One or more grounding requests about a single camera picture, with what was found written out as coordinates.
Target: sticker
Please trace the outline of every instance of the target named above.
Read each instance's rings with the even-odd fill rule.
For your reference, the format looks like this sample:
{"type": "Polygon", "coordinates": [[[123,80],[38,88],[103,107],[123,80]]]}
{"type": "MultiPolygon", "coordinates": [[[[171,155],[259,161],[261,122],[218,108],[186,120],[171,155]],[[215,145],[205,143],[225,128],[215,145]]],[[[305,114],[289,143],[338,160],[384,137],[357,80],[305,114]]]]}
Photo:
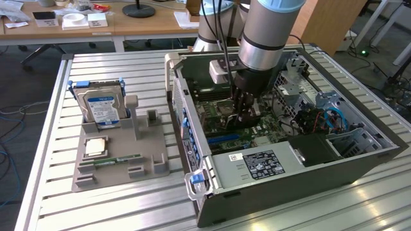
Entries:
{"type": "Polygon", "coordinates": [[[111,35],[111,32],[95,32],[93,35],[111,35]]]}
{"type": "Polygon", "coordinates": [[[229,155],[230,161],[237,161],[243,159],[243,153],[229,155]]]}
{"type": "Polygon", "coordinates": [[[113,96],[90,98],[87,101],[98,124],[111,125],[119,122],[121,117],[117,108],[113,106],[115,103],[113,96]]]}
{"type": "Polygon", "coordinates": [[[243,158],[255,180],[286,173],[273,150],[246,155],[243,158]]]}
{"type": "Polygon", "coordinates": [[[21,27],[21,26],[27,26],[29,23],[23,22],[23,23],[6,23],[5,24],[7,26],[7,28],[15,28],[15,27],[21,27]]]}

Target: office chair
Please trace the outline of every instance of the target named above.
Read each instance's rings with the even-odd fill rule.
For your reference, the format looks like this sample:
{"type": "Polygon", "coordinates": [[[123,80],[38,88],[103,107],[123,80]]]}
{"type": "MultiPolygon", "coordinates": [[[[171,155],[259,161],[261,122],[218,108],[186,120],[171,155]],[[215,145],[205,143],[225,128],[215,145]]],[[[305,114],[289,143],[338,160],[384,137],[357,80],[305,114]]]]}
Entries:
{"type": "MultiPolygon", "coordinates": [[[[97,44],[90,42],[89,46],[91,48],[97,48],[97,44]]],[[[34,53],[30,54],[30,56],[26,57],[26,59],[21,62],[22,63],[22,67],[23,70],[26,71],[33,71],[34,67],[27,65],[27,63],[35,58],[38,57],[45,51],[47,51],[50,48],[55,48],[62,54],[66,54],[66,51],[62,49],[62,47],[59,46],[59,44],[45,44],[34,53]]],[[[27,46],[19,46],[19,50],[21,51],[27,51],[27,46]]]]}

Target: paper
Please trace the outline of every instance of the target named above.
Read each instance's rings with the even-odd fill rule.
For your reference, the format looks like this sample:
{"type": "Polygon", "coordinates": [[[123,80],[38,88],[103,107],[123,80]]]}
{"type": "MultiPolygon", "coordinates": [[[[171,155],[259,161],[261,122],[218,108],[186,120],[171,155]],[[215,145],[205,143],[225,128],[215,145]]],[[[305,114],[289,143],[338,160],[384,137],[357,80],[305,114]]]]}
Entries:
{"type": "Polygon", "coordinates": [[[174,16],[183,29],[199,28],[201,23],[193,23],[186,12],[174,12],[174,16]]]}
{"type": "Polygon", "coordinates": [[[6,23],[7,28],[15,28],[15,27],[21,27],[21,26],[27,26],[29,23],[23,22],[23,23],[6,23]]]}
{"type": "Polygon", "coordinates": [[[19,2],[19,1],[6,1],[6,4],[14,5],[14,6],[17,6],[17,8],[19,8],[19,10],[22,10],[23,2],[19,2]]]}

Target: cable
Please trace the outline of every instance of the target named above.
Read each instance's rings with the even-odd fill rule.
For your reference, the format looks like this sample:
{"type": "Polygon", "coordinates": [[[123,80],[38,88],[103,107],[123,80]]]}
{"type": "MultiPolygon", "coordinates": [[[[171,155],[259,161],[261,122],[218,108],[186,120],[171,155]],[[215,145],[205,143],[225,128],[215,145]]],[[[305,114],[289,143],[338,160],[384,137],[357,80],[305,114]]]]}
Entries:
{"type": "Polygon", "coordinates": [[[364,61],[368,62],[368,66],[364,66],[364,67],[361,67],[361,68],[358,68],[358,69],[356,69],[356,70],[353,70],[353,71],[350,72],[350,74],[354,74],[354,72],[357,72],[357,71],[360,71],[360,70],[362,70],[362,69],[370,67],[370,66],[372,66],[372,63],[369,62],[369,60],[366,60],[366,59],[358,57],[358,48],[357,48],[356,43],[354,43],[353,34],[352,34],[352,28],[350,28],[350,38],[352,38],[352,45],[354,46],[354,48],[353,48],[352,45],[350,45],[350,51],[348,52],[349,55],[353,56],[354,58],[358,58],[358,59],[361,59],[361,60],[364,60],[364,61]]]}
{"type": "Polygon", "coordinates": [[[380,53],[380,49],[377,48],[377,46],[373,46],[373,45],[372,45],[373,40],[374,40],[376,36],[378,35],[380,30],[381,30],[381,29],[386,26],[386,24],[389,23],[390,18],[393,17],[394,13],[397,12],[397,10],[400,9],[400,7],[401,7],[402,5],[404,5],[404,4],[400,4],[398,8],[393,11],[390,17],[386,19],[385,24],[377,29],[376,34],[373,35],[373,37],[372,37],[372,39],[370,39],[370,41],[369,41],[369,47],[370,47],[372,49],[376,49],[376,50],[377,50],[377,51],[373,51],[373,52],[376,52],[377,54],[380,53]]]}
{"type": "Polygon", "coordinates": [[[313,128],[313,133],[316,132],[317,122],[318,122],[318,120],[320,120],[320,116],[321,116],[322,113],[324,113],[324,112],[320,112],[320,113],[317,114],[316,122],[314,122],[314,128],[313,128]]]}
{"type": "Polygon", "coordinates": [[[15,192],[15,195],[6,202],[2,203],[0,208],[3,208],[3,206],[6,206],[7,203],[10,201],[13,201],[19,196],[22,186],[21,186],[21,177],[19,177],[19,174],[18,174],[18,168],[17,168],[15,160],[6,152],[0,151],[0,154],[3,154],[6,157],[9,157],[9,160],[13,163],[13,167],[14,167],[14,171],[15,171],[15,175],[17,175],[17,179],[18,179],[18,190],[15,192]]]}
{"type": "Polygon", "coordinates": [[[22,133],[22,131],[25,129],[25,122],[22,120],[19,120],[19,119],[9,119],[9,118],[5,118],[2,116],[0,116],[0,119],[9,120],[9,121],[18,121],[22,124],[19,132],[10,139],[7,139],[6,141],[0,142],[0,143],[7,143],[9,141],[11,141],[22,133]]]}
{"type": "Polygon", "coordinates": [[[138,41],[135,41],[135,42],[133,42],[131,40],[127,40],[127,42],[131,42],[131,43],[138,43],[138,42],[141,42],[141,40],[138,40],[138,41]]]}
{"type": "Polygon", "coordinates": [[[210,25],[210,22],[209,22],[209,19],[207,19],[207,16],[206,16],[205,1],[203,0],[202,0],[202,11],[203,11],[203,16],[205,16],[205,19],[206,19],[206,23],[207,23],[209,29],[210,29],[214,37],[217,38],[217,40],[219,40],[218,35],[217,35],[217,33],[214,32],[214,30],[211,28],[211,25],[210,25]]]}
{"type": "Polygon", "coordinates": [[[301,44],[303,46],[303,49],[306,50],[306,46],[305,46],[305,43],[302,41],[302,39],[297,36],[297,35],[290,35],[291,37],[295,37],[299,41],[301,41],[301,44]]]}
{"type": "MultiPolygon", "coordinates": [[[[7,106],[7,107],[2,108],[0,111],[2,111],[3,109],[6,109],[6,108],[10,108],[10,107],[19,107],[19,108],[22,108],[22,106],[7,106]]],[[[22,121],[25,121],[26,109],[25,109],[23,112],[25,112],[25,113],[23,113],[22,119],[21,119],[22,121]]],[[[11,133],[11,132],[17,129],[17,127],[19,126],[19,124],[21,124],[21,123],[17,123],[17,125],[13,127],[13,129],[10,129],[10,130],[0,136],[0,139],[2,139],[5,136],[7,136],[7,134],[11,133]]]]}
{"type": "Polygon", "coordinates": [[[313,52],[310,52],[309,54],[314,54],[314,53],[317,53],[317,52],[324,52],[326,55],[330,55],[326,51],[313,51],[313,52]]]}
{"type": "Polygon", "coordinates": [[[231,76],[231,68],[230,68],[230,59],[229,59],[229,48],[227,48],[227,41],[225,39],[225,32],[223,32],[223,26],[222,26],[222,3],[223,0],[219,0],[219,9],[218,9],[218,19],[219,19],[219,28],[221,28],[221,35],[222,35],[222,41],[223,41],[223,52],[225,52],[225,59],[226,59],[226,65],[227,65],[227,75],[229,75],[229,83],[231,86],[233,83],[233,76],[231,76]]]}
{"type": "Polygon", "coordinates": [[[0,55],[3,55],[9,50],[9,46],[6,47],[5,51],[0,52],[0,55]]]}
{"type": "MultiPolygon", "coordinates": [[[[29,105],[21,107],[19,110],[14,111],[14,112],[5,112],[5,111],[0,110],[0,114],[5,114],[5,115],[11,115],[11,114],[17,114],[17,113],[23,114],[23,110],[29,109],[33,106],[37,106],[37,105],[41,105],[41,104],[46,104],[46,103],[51,103],[51,102],[50,101],[35,102],[33,104],[29,104],[29,105]]],[[[27,115],[38,115],[38,114],[46,113],[47,111],[49,110],[41,111],[41,112],[34,112],[34,113],[26,113],[25,112],[25,114],[27,114],[27,115]]]]}
{"type": "MultiPolygon", "coordinates": [[[[0,147],[3,148],[5,152],[9,153],[9,152],[7,152],[7,149],[6,149],[6,146],[3,145],[3,143],[0,143],[0,147]]],[[[5,157],[5,160],[2,161],[0,164],[3,164],[3,163],[7,161],[7,168],[6,168],[6,171],[3,172],[3,174],[2,174],[2,176],[0,176],[0,180],[6,177],[6,174],[9,173],[9,170],[11,169],[11,161],[10,161],[10,158],[9,158],[9,156],[5,156],[5,155],[3,155],[3,157],[5,157]]]]}
{"type": "MultiPolygon", "coordinates": [[[[340,116],[341,116],[341,118],[342,118],[342,120],[344,120],[344,122],[345,122],[346,130],[348,130],[348,129],[349,129],[349,124],[348,124],[348,120],[346,120],[346,118],[345,118],[344,112],[342,112],[338,108],[336,108],[336,107],[328,108],[328,109],[325,110],[325,118],[326,118],[326,119],[329,118],[329,113],[328,113],[328,111],[334,111],[334,112],[337,112],[337,114],[340,114],[340,116]]],[[[330,126],[332,128],[334,128],[334,126],[333,126],[333,124],[332,124],[330,121],[328,121],[328,124],[329,124],[329,126],[330,126]]]]}
{"type": "Polygon", "coordinates": [[[291,124],[287,124],[287,123],[285,123],[283,121],[278,121],[279,122],[279,124],[281,124],[281,126],[282,125],[286,125],[287,127],[290,127],[290,128],[293,128],[293,135],[294,135],[294,131],[297,130],[297,132],[301,132],[301,129],[299,128],[297,128],[295,126],[293,126],[291,124]]]}

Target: aluminum table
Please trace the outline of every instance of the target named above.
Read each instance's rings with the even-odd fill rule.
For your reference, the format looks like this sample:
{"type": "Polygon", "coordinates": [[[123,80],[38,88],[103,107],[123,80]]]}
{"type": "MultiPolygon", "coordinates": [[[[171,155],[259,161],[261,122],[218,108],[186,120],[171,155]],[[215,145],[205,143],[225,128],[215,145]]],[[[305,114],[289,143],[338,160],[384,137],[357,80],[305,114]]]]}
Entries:
{"type": "MultiPolygon", "coordinates": [[[[318,49],[306,47],[309,52],[318,49]]],[[[197,227],[165,91],[165,54],[175,51],[78,54],[62,61],[17,230],[410,230],[411,148],[352,185],[219,225],[197,227]],[[138,112],[158,109],[162,114],[171,174],[73,193],[82,113],[67,82],[119,77],[127,94],[139,96],[138,112]]],[[[410,123],[328,55],[317,53],[314,58],[410,144],[410,123]]],[[[310,78],[322,90],[330,89],[318,75],[310,78]]]]}

